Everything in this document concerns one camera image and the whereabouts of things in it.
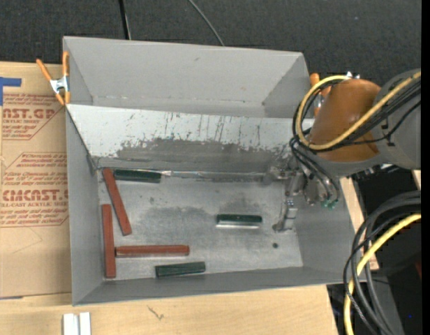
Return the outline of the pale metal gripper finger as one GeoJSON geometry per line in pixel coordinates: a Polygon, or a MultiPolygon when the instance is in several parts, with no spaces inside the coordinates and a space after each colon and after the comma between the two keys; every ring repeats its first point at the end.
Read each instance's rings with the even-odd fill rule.
{"type": "Polygon", "coordinates": [[[294,172],[291,170],[277,170],[277,171],[266,171],[264,173],[262,182],[264,185],[271,185],[273,183],[288,183],[294,176],[294,172]]]}
{"type": "Polygon", "coordinates": [[[294,229],[295,219],[298,208],[292,199],[283,201],[277,222],[273,224],[272,229],[275,232],[289,232],[294,229]]]}

